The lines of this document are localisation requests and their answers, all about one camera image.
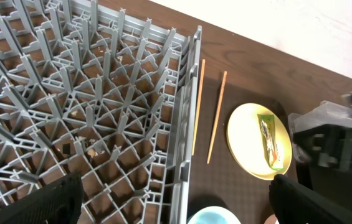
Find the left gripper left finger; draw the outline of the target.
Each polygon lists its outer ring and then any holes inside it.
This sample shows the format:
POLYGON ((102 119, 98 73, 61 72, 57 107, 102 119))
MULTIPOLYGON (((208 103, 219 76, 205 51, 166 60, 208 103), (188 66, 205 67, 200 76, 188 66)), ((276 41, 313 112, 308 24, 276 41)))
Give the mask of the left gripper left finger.
POLYGON ((77 223, 82 199, 81 176, 73 172, 0 209, 0 223, 77 223))

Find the green orange snack wrapper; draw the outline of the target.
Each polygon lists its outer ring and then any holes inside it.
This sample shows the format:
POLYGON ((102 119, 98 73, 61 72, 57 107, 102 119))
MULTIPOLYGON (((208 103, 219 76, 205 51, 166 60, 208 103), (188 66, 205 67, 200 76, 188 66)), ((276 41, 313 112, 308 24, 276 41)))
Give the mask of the green orange snack wrapper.
POLYGON ((267 164, 272 170, 281 170, 283 169, 283 159, 276 143, 275 116, 272 114, 258 114, 257 117, 264 140, 267 164))

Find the light blue bowl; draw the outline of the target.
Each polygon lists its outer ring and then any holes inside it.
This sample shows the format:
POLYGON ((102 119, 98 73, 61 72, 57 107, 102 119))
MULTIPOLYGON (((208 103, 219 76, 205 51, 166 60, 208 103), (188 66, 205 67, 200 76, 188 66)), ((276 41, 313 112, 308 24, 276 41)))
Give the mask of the light blue bowl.
POLYGON ((228 209, 218 206, 205 207, 187 220, 187 224, 240 224, 228 209))

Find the pink white bowl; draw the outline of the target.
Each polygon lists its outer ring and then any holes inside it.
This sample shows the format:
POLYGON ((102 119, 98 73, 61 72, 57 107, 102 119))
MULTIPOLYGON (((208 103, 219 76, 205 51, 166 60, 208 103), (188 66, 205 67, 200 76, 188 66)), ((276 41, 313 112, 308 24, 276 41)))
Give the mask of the pink white bowl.
POLYGON ((264 224, 279 224, 277 217, 275 216, 275 214, 272 214, 271 216, 269 216, 266 221, 264 222, 264 224))

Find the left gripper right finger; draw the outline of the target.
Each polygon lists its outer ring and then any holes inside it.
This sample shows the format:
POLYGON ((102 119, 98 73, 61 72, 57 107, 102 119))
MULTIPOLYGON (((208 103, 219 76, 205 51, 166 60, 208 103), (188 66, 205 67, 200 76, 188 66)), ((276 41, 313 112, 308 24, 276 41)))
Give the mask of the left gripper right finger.
POLYGON ((269 201, 282 224, 352 224, 351 211, 282 174, 269 185, 269 201))

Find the wooden chopstick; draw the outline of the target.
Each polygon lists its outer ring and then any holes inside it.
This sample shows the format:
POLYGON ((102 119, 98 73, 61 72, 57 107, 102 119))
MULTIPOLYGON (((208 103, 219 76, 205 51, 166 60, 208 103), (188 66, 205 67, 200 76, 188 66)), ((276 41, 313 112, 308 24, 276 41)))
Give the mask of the wooden chopstick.
POLYGON ((208 150, 207 161, 206 161, 207 164, 210 163, 211 156, 212 156, 212 150, 214 147, 214 141, 216 139, 216 132, 217 132, 219 117, 220 117, 220 113, 221 113, 222 99, 224 96, 226 79, 227 79, 227 71, 224 71, 223 77, 222 77, 221 87, 219 90, 219 97, 218 97, 217 108, 216 108, 216 113, 215 113, 215 117, 214 117, 214 124, 212 127, 211 140, 210 140, 210 144, 209 144, 209 150, 208 150))
POLYGON ((193 135, 193 147, 192 147, 192 156, 195 152, 195 145, 196 145, 196 138, 197 138, 197 129, 198 129, 198 122, 199 122, 199 114, 201 109, 201 98, 202 98, 202 88, 204 83, 204 72, 205 72, 206 60, 202 59, 201 63, 201 74, 199 78, 199 86, 198 86, 198 93, 197 93, 197 105, 196 105, 196 116, 195 116, 195 123, 194 123, 194 135, 193 135))

